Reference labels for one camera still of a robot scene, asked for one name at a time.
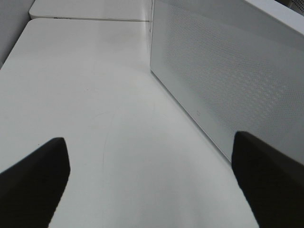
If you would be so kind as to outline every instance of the white desk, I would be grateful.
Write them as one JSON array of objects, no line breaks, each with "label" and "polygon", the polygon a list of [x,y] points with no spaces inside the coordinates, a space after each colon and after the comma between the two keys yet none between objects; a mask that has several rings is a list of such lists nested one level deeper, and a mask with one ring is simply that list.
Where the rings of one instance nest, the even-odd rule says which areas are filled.
[{"label": "white desk", "polygon": [[53,137],[50,228],[252,228],[230,165],[150,73],[146,22],[35,19],[0,71],[0,171]]},{"label": "white desk", "polygon": [[36,0],[34,18],[150,20],[152,0]]}]

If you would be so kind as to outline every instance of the gray wall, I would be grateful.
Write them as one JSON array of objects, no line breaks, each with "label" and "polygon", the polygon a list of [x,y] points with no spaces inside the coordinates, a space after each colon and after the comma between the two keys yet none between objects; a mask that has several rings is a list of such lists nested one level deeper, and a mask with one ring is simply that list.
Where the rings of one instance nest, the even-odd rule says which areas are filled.
[{"label": "gray wall", "polygon": [[29,21],[34,0],[0,0],[0,67]]}]

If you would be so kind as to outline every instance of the white perforated divider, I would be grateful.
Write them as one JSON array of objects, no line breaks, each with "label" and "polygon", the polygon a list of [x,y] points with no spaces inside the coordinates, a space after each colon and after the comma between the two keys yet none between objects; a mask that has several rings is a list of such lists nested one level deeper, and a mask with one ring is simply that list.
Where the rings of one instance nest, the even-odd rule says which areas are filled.
[{"label": "white perforated divider", "polygon": [[291,8],[295,11],[304,14],[304,0],[292,0],[292,6]]},{"label": "white perforated divider", "polygon": [[223,1],[156,0],[152,71],[229,159],[235,132],[248,131],[304,163],[304,38]]}]

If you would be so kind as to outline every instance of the table surface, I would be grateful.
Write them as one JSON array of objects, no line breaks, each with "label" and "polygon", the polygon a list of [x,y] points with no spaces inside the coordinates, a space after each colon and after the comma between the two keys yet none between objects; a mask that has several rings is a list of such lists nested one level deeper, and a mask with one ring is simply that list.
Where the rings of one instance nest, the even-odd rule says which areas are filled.
[{"label": "table surface", "polygon": [[151,0],[36,0],[34,18],[150,20]]},{"label": "table surface", "polygon": [[50,227],[258,227],[230,164],[151,74],[147,22],[35,19],[0,70],[0,171],[64,137]]}]

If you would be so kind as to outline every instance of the black object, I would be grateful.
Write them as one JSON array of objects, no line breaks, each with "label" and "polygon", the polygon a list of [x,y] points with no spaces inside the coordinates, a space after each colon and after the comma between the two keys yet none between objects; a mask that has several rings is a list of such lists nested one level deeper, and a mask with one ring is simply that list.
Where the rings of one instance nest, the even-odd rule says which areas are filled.
[{"label": "black object", "polygon": [[47,228],[70,174],[67,147],[55,138],[0,174],[0,228]]},{"label": "black object", "polygon": [[303,165],[237,132],[232,169],[260,227],[304,228]]}]

